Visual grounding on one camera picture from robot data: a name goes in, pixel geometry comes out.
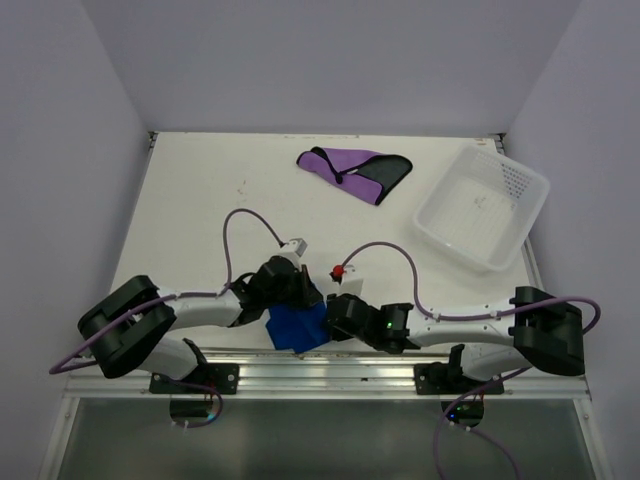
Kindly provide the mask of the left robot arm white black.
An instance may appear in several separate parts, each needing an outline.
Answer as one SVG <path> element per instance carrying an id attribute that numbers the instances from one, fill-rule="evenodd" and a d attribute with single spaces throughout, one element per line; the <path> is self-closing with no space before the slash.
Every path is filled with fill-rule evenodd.
<path id="1" fill-rule="evenodd" d="M 194 341 L 168 332 L 239 328 L 265 317 L 273 347 L 299 354 L 329 342 L 326 312 L 306 267 L 275 255 L 220 294 L 163 293 L 148 276 L 135 276 L 86 313 L 78 330 L 106 378 L 143 370 L 193 393 L 212 385 L 208 363 Z"/>

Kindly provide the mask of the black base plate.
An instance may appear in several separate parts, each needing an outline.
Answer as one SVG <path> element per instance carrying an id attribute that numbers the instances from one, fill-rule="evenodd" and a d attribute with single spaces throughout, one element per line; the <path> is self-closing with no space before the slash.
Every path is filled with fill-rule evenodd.
<path id="1" fill-rule="evenodd" d="M 235 395 L 240 379 L 240 368 L 235 363 L 208 363 L 199 365 L 186 378 L 170 380 L 153 374 L 149 392 L 167 395 L 209 394 L 213 389 L 221 395 Z"/>
<path id="2" fill-rule="evenodd" d="M 418 395 L 462 395 L 478 388 L 488 395 L 504 393 L 502 384 L 473 380 L 466 377 L 460 367 L 445 363 L 416 364 L 413 372 Z"/>

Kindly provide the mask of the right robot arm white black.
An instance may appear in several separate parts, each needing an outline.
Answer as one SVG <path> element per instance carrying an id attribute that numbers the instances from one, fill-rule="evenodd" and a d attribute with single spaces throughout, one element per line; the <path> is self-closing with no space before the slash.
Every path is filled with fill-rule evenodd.
<path id="1" fill-rule="evenodd" d="M 566 377 L 585 373 L 581 310 L 531 286 L 478 311 L 427 315 L 410 303 L 374 307 L 354 294 L 331 295 L 326 323 L 338 341 L 357 339 L 392 355 L 450 344 L 448 363 L 431 377 L 461 393 L 531 367 Z"/>

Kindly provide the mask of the purple towel black trim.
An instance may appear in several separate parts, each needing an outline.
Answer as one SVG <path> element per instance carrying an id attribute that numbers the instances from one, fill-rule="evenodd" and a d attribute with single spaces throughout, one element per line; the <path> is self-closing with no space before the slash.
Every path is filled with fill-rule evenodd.
<path id="1" fill-rule="evenodd" d="M 402 155 L 318 146 L 302 152 L 296 165 L 374 206 L 413 170 L 412 162 Z"/>

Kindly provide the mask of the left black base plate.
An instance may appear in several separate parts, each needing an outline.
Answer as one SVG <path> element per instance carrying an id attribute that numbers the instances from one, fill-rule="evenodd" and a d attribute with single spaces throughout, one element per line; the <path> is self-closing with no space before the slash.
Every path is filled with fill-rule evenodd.
<path id="1" fill-rule="evenodd" d="M 170 380 L 153 374 L 149 392 L 167 395 L 209 394 L 213 389 L 221 395 L 235 395 L 240 379 L 240 368 L 235 363 L 208 363 L 199 365 L 186 378 Z"/>

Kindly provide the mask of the blue towel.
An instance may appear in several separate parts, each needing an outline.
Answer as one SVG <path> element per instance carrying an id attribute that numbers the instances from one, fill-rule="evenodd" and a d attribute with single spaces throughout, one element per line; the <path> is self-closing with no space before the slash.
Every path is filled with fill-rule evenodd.
<path id="1" fill-rule="evenodd" d="M 319 295 L 319 302 L 310 309 L 299 309 L 285 304 L 268 309 L 266 329 L 276 350 L 305 353 L 330 341 L 326 327 L 327 307 L 324 297 L 311 284 L 311 292 Z"/>

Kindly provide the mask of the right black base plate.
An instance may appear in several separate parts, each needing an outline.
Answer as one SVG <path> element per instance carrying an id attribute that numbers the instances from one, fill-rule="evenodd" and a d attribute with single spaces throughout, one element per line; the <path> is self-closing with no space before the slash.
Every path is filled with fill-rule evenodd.
<path id="1" fill-rule="evenodd" d="M 502 384 L 473 380 L 466 377 L 460 367 L 445 363 L 416 364 L 413 372 L 418 395 L 462 395 L 478 388 L 488 395 L 504 393 Z"/>

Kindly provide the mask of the white plastic basket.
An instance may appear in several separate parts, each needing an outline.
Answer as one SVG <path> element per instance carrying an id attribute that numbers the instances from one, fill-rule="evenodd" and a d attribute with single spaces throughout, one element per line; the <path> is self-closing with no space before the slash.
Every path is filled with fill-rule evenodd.
<path id="1" fill-rule="evenodd" d="M 416 208 L 424 240 L 479 272 L 518 256 L 550 191 L 543 175 L 497 152 L 465 145 Z"/>

